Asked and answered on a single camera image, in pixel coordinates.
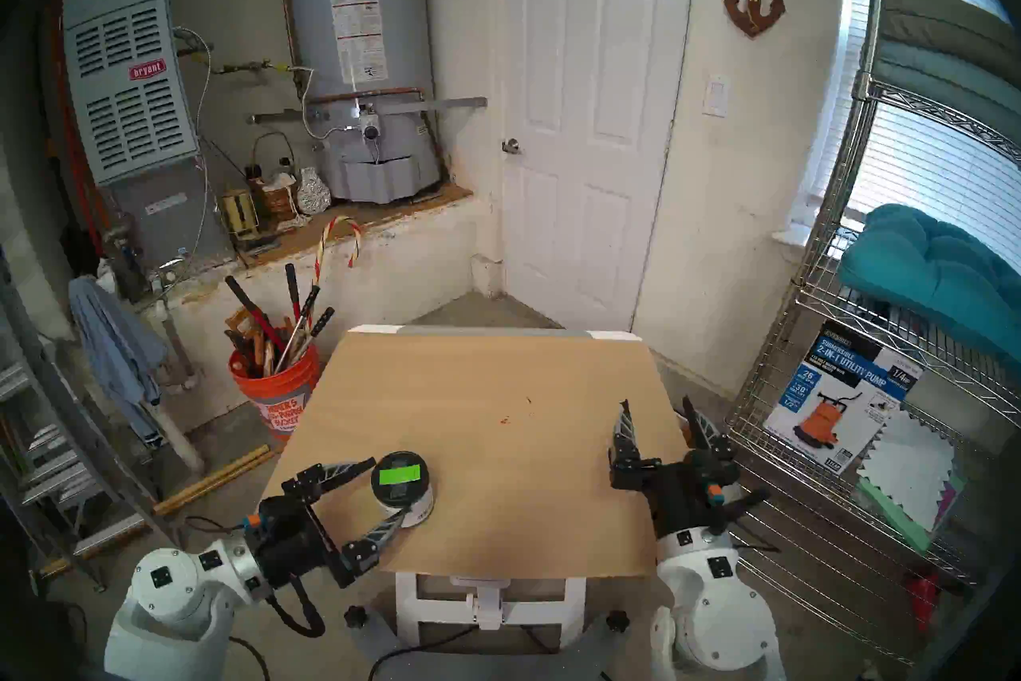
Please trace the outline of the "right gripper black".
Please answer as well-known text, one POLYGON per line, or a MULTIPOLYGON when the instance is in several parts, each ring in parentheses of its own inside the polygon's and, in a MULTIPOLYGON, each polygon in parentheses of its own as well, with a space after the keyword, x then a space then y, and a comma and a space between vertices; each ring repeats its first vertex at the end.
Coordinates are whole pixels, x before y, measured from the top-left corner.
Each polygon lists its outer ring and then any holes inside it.
POLYGON ((723 487, 736 484, 740 476, 730 438, 704 418, 688 396, 682 399, 682 415, 690 435, 690 450, 681 463, 663 466, 658 457, 641 455, 629 401, 621 401, 611 437, 611 487, 642 488, 657 536, 695 528, 722 535, 756 505, 767 501, 770 489, 757 488, 726 502, 723 487))

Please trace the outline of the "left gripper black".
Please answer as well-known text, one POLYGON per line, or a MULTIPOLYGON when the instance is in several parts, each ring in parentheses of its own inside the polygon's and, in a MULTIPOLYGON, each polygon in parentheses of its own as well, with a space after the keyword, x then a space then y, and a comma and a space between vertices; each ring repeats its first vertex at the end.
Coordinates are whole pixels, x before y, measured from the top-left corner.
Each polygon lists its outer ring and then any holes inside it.
POLYGON ((314 500, 372 471, 375 457, 361 463, 313 464, 281 485, 286 496, 262 499, 255 514, 255 561, 270 588, 282 588, 317 568, 326 568, 341 588, 351 575, 375 568, 393 541, 410 507, 388 515, 339 550, 314 510, 314 500))

